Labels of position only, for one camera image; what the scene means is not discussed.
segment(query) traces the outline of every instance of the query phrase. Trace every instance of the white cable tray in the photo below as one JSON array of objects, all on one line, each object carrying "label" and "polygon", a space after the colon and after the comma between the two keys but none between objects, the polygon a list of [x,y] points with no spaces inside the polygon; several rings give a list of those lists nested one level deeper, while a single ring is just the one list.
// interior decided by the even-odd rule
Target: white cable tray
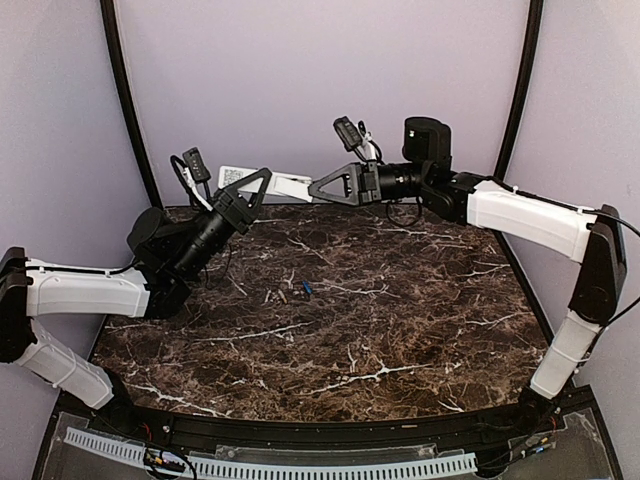
[{"label": "white cable tray", "polygon": [[[145,447],[141,442],[116,440],[96,432],[69,427],[64,440],[87,452],[115,462],[145,468],[142,460]],[[474,473],[474,453],[414,462],[356,466],[288,466],[226,462],[198,456],[188,457],[202,479],[230,480],[427,480]],[[182,474],[191,478],[187,470]]]}]

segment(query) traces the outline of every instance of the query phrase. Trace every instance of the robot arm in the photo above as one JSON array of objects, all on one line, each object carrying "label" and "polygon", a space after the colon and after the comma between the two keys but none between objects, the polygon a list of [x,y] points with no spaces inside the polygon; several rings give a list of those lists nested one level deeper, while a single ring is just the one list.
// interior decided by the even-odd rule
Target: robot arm
[{"label": "robot arm", "polygon": [[[206,178],[208,172],[197,151],[184,157],[187,163],[172,157],[172,164],[201,212],[184,222],[173,222],[157,208],[143,212],[127,238],[135,255],[128,267],[63,266],[29,259],[19,247],[6,252],[0,261],[1,363],[26,367],[93,409],[122,400],[117,397],[126,390],[113,373],[79,357],[36,317],[98,313],[167,318],[182,307],[190,294],[187,282],[197,279],[234,233],[245,234],[257,219],[271,180],[271,172],[261,169],[204,199],[194,177]],[[245,200],[239,189],[249,183],[255,183],[255,193]]]},{"label": "robot arm", "polygon": [[[362,131],[343,117],[334,123],[345,149],[361,145]],[[437,120],[405,121],[403,156],[408,163],[352,163],[315,181],[311,196],[358,206],[418,198],[445,220],[515,235],[548,247],[582,265],[567,315],[526,396],[548,404],[573,375],[599,332],[615,314],[626,276],[618,212],[579,208],[540,198],[501,181],[451,170],[449,127]],[[324,188],[342,181],[344,195]]]}]

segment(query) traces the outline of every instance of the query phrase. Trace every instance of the black frame pole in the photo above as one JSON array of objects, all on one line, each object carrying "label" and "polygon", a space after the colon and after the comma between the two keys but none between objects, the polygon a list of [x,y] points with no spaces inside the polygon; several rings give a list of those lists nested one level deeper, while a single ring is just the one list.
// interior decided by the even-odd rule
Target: black frame pole
[{"label": "black frame pole", "polygon": [[493,175],[500,180],[504,180],[507,174],[509,161],[513,154],[513,147],[515,146],[518,129],[520,128],[520,122],[522,120],[524,105],[527,100],[527,91],[529,90],[531,71],[533,70],[533,60],[536,56],[536,47],[538,45],[543,4],[544,0],[531,0],[529,4],[529,17],[527,18],[527,30],[522,45],[518,79],[516,81],[515,91],[513,92],[513,101],[502,139],[502,146],[500,147],[500,154],[498,155],[496,168],[493,172]]},{"label": "black frame pole", "polygon": [[145,149],[142,139],[142,132],[140,131],[136,109],[133,104],[131,89],[129,88],[129,80],[127,78],[124,56],[122,54],[120,35],[118,34],[118,21],[113,0],[100,0],[100,8],[102,10],[102,23],[104,24],[104,33],[107,39],[113,78],[116,82],[118,97],[120,98],[120,107],[122,108],[122,115],[127,125],[136,163],[138,164],[149,202],[154,207],[163,208],[160,192],[153,177],[149,156],[147,155],[147,150]]}]

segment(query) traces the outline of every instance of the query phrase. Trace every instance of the lavender wall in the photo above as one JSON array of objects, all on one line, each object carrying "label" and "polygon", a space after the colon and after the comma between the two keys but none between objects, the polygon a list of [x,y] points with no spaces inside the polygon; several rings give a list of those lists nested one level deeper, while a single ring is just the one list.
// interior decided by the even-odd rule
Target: lavender wall
[{"label": "lavender wall", "polygon": [[[538,57],[507,180],[581,205],[616,206],[640,225],[640,4],[546,2]],[[622,304],[640,294],[639,241],[626,234]],[[521,241],[515,251],[555,328],[578,267]],[[640,307],[602,337],[578,377],[602,407],[625,478],[640,478]]]},{"label": "lavender wall", "polygon": [[355,161],[335,118],[402,161],[404,118],[453,129],[458,169],[493,170],[528,1],[119,0],[130,78],[163,199],[168,157],[323,176]]},{"label": "lavender wall", "polygon": [[[4,2],[0,15],[0,249],[74,265],[122,265],[146,197],[112,80],[97,1]],[[101,318],[43,324],[88,354]],[[0,479],[30,478],[56,399],[0,366]]]}]

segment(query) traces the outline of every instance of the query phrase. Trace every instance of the dark brown marble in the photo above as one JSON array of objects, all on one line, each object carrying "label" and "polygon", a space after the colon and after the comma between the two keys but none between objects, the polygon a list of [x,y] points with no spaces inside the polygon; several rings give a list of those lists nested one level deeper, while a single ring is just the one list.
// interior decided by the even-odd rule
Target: dark brown marble
[{"label": "dark brown marble", "polygon": [[[267,206],[231,244],[227,275],[195,285],[175,318],[108,319],[94,360],[137,404],[259,420],[441,415],[514,402],[544,354],[491,232],[431,215],[397,228],[382,206]],[[227,259],[211,261],[211,283]]]}]

